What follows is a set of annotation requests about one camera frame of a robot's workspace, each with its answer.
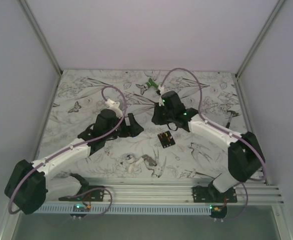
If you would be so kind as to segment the black fuse box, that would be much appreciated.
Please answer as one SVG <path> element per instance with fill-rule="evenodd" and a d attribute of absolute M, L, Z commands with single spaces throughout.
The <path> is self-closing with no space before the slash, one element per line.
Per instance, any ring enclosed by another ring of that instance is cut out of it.
<path fill-rule="evenodd" d="M 159 136 L 160 134 L 166 134 L 167 137 L 165 137 L 165 138 L 160 138 L 160 136 Z M 175 142 L 175 140 L 174 140 L 174 138 L 173 138 L 173 136 L 172 136 L 172 134 L 171 134 L 170 131 L 165 131 L 165 132 L 159 133 L 159 134 L 157 135 L 157 137 L 158 137 L 158 139 L 159 139 L 159 141 L 160 141 L 161 146 L 162 146 L 164 149 L 165 149 L 165 148 L 168 148 L 168 147 L 171 147 L 171 146 L 173 146 L 173 145 L 176 144 L 176 142 Z"/>

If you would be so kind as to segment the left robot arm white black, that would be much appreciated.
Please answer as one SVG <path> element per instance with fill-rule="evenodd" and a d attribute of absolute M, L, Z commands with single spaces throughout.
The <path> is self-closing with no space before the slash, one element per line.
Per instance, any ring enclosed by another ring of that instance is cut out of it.
<path fill-rule="evenodd" d="M 129 124 L 126 124 L 124 118 L 118 118 L 114 110 L 103 109 L 95 123 L 89 125 L 68 146 L 40 160 L 19 161 L 4 189 L 4 194 L 9 198 L 8 212 L 14 215 L 22 211 L 29 215 L 51 199 L 85 200 L 89 189 L 81 176 L 72 173 L 62 180 L 54 180 L 54 177 L 64 168 L 102 149 L 107 141 L 136 137 L 144 131 L 132 113 L 128 114 L 128 119 Z"/>

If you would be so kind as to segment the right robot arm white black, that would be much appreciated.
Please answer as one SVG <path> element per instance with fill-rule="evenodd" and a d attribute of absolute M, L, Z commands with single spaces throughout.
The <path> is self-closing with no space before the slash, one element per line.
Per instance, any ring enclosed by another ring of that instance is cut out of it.
<path fill-rule="evenodd" d="M 155 125 L 175 124 L 187 132 L 200 135 L 227 153 L 227 170 L 214 178 L 207 187 L 208 197 L 220 202 L 233 186 L 244 183 L 259 169 L 265 159 L 256 136 L 241 134 L 210 121 L 199 110 L 186 108 L 174 91 L 164 93 L 154 104 L 151 120 Z"/>

